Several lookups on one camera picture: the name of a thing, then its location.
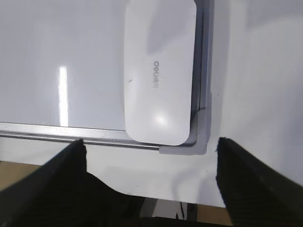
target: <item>wooden floor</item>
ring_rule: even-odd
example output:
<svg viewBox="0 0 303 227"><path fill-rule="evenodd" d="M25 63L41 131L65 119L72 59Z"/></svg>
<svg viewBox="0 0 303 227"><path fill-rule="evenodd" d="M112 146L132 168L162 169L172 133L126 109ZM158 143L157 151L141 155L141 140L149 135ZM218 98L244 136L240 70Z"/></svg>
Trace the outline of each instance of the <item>wooden floor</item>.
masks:
<svg viewBox="0 0 303 227"><path fill-rule="evenodd" d="M34 172L39 167L40 166L35 165L0 162L0 191Z"/></svg>

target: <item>deli logo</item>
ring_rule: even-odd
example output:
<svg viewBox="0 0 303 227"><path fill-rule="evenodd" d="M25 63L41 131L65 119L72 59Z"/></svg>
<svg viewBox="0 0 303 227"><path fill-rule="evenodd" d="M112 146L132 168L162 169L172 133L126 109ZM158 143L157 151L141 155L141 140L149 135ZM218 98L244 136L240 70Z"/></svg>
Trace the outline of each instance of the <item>deli logo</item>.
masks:
<svg viewBox="0 0 303 227"><path fill-rule="evenodd" d="M158 88L159 87L159 76L160 76L160 64L158 61L154 61L153 63L153 76L152 76L152 87Z"/></svg>

